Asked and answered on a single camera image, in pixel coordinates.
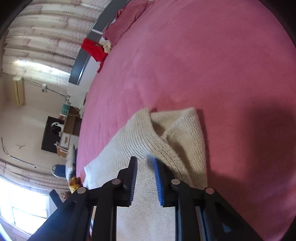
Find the pink blanket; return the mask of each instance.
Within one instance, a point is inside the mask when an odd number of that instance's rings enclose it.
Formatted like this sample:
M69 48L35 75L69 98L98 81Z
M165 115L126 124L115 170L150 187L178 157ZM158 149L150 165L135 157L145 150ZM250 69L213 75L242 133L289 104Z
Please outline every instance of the pink blanket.
M295 78L296 49L258 0L155 0L92 83L78 174L137 110L195 107L209 184L278 241L296 213Z
M148 0L131 0L124 9L118 11L116 21L103 32L105 40L114 47L132 24L153 4Z

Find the window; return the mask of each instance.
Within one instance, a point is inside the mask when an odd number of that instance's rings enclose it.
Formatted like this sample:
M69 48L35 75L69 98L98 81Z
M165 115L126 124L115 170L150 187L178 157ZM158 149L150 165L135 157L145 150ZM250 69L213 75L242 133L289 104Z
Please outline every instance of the window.
M49 217L49 196L14 185L0 178L1 216L28 234L33 234Z

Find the patterned curtain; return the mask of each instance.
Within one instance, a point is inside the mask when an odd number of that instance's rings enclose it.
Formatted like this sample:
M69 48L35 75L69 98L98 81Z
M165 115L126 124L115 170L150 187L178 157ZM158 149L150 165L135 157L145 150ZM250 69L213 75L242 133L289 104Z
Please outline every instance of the patterned curtain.
M22 188L48 195L55 189L62 199L69 191L64 178L28 171L0 159L0 177Z
M13 21L2 69L66 89L81 43L110 0L33 0Z
M61 199L65 199L69 191L68 183L64 178L56 178L53 175L40 174L28 171L9 164L0 159L0 177L22 188L48 195L55 189ZM0 224L12 241L26 241L30 235L10 224L0 216Z

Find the air conditioner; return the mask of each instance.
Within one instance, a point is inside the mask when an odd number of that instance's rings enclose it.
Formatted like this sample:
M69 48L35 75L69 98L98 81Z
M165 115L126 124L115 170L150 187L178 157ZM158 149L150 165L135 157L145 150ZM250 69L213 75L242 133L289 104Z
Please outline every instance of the air conditioner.
M17 106L24 104L24 81L21 76L12 79L12 96Z

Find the curtain rod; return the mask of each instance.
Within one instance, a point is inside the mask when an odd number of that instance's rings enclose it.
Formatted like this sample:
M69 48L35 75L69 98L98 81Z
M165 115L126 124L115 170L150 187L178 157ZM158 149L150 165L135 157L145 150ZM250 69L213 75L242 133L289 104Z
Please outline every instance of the curtain rod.
M1 142L2 142L2 149L3 149L4 153L5 153L7 156L9 156L9 157L11 157L11 158L13 158L13 159L15 159L15 160L17 160L17 161L20 161L20 162L26 163L26 164L28 164L28 165L30 165L30 166L33 166L34 168L37 168L34 164L32 164L32 163L30 163L30 162L23 161L23 160L21 160L21 159L18 159L18 158L16 158L16 157L10 155L10 154L8 153L6 147L5 147L4 144L3 144L3 137L1 137Z

